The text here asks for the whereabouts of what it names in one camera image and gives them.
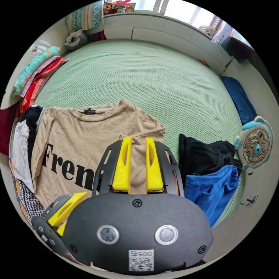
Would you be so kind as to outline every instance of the fan grille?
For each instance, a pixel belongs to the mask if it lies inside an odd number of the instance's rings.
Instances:
[[[255,153],[255,146],[260,145],[260,153]],[[257,165],[264,162],[269,152],[270,140],[266,131],[256,129],[251,132],[243,144],[243,156],[246,162],[251,165]]]

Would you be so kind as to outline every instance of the label sticker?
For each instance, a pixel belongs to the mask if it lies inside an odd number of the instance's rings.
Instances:
[[[154,250],[129,250],[129,271],[154,271]]]

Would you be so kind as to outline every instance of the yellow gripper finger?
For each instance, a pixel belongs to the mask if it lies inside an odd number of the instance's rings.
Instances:
[[[146,193],[163,190],[163,180],[154,139],[146,138]]]
[[[65,204],[61,206],[49,219],[48,222],[53,227],[58,227],[62,222],[69,216],[73,209],[82,202],[82,200],[87,195],[87,192],[74,194]],[[64,232],[66,224],[63,224],[59,229],[60,232]]]
[[[112,183],[114,191],[126,191],[130,194],[131,149],[132,138],[123,138]]]

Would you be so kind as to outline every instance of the green quilted blanket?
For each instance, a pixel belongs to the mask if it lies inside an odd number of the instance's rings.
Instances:
[[[166,126],[165,144],[176,159],[179,133],[206,143],[233,142],[242,128],[219,76],[179,51],[143,41],[105,40],[65,57],[71,60],[49,79],[36,104],[82,108],[124,97]],[[237,209],[244,178],[217,224]]]

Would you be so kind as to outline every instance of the power cord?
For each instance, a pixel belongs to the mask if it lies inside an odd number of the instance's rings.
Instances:
[[[248,203],[247,203],[247,204],[244,204],[244,203],[240,203],[240,204],[241,204],[241,205],[243,205],[243,206],[247,206],[247,205],[249,205],[249,204],[251,204],[251,203],[255,203],[255,201],[256,201],[256,197],[254,197],[252,200],[247,199],[247,201],[248,201]]]

